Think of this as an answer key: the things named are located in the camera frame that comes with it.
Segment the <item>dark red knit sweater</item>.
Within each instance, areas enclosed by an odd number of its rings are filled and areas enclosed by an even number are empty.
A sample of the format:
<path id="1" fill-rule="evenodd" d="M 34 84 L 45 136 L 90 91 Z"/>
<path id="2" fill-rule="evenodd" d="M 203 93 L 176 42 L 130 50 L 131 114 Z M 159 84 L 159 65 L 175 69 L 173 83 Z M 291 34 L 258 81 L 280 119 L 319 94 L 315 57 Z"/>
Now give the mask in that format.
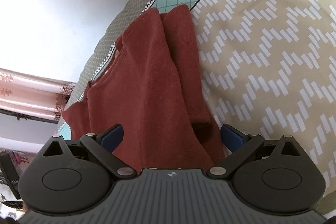
<path id="1" fill-rule="evenodd" d="M 114 155 L 136 170 L 200 168 L 224 159 L 219 128 L 202 94 L 189 8 L 149 9 L 116 41 L 117 57 L 62 114 L 72 139 L 115 124 Z"/>

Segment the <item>dark clutter beside bed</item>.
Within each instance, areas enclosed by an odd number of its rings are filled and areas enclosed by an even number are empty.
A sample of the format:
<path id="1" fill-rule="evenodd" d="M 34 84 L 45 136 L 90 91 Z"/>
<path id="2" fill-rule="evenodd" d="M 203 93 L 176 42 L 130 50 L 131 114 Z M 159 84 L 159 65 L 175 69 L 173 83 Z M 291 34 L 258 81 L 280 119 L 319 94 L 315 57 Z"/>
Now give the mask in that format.
<path id="1" fill-rule="evenodd" d="M 1 207 L 13 209 L 13 212 L 9 211 L 9 215 L 13 218 L 17 217 L 15 211 L 25 212 L 18 184 L 29 163 L 26 154 L 1 149 Z"/>

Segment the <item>pink satin lace curtain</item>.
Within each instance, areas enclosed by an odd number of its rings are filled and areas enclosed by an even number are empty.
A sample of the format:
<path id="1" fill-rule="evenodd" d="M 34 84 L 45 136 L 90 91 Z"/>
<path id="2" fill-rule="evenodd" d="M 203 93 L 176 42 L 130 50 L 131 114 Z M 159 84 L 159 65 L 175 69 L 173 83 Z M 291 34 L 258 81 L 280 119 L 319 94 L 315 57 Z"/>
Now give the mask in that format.
<path id="1" fill-rule="evenodd" d="M 19 117 L 59 121 L 75 88 L 67 81 L 1 69 L 1 109 Z"/>

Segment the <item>patterned beige teal quilt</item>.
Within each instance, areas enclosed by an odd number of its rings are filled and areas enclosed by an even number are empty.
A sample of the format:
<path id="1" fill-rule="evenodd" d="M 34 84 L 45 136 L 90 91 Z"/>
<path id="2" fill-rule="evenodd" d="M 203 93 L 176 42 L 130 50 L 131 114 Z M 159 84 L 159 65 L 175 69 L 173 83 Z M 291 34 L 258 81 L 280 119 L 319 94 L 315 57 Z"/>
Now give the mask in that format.
<path id="1" fill-rule="evenodd" d="M 220 129 L 293 135 L 335 191 L 335 0 L 129 0 L 73 91 L 84 97 L 117 57 L 117 39 L 149 9 L 189 8 L 202 94 Z"/>

